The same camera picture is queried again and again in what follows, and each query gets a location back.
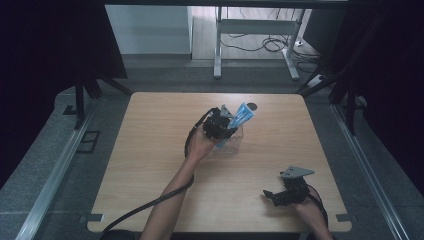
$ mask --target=wooden tabletop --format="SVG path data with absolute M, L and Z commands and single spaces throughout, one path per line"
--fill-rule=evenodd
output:
M 188 132 L 212 107 L 235 113 L 256 103 L 243 126 L 237 153 L 213 152 L 195 173 L 176 232 L 303 232 L 308 228 L 290 207 L 274 207 L 262 190 L 284 190 L 280 172 L 289 166 L 312 169 L 305 180 L 320 193 L 331 231 L 349 231 L 327 159 L 303 98 L 294 94 L 134 93 L 118 134 L 88 222 L 102 231 L 121 215 L 160 196 L 184 159 Z M 142 231 L 151 209 L 117 225 Z

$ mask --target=wall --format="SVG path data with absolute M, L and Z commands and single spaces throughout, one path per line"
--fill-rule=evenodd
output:
M 106 5 L 106 11 L 121 54 L 191 53 L 191 7 Z

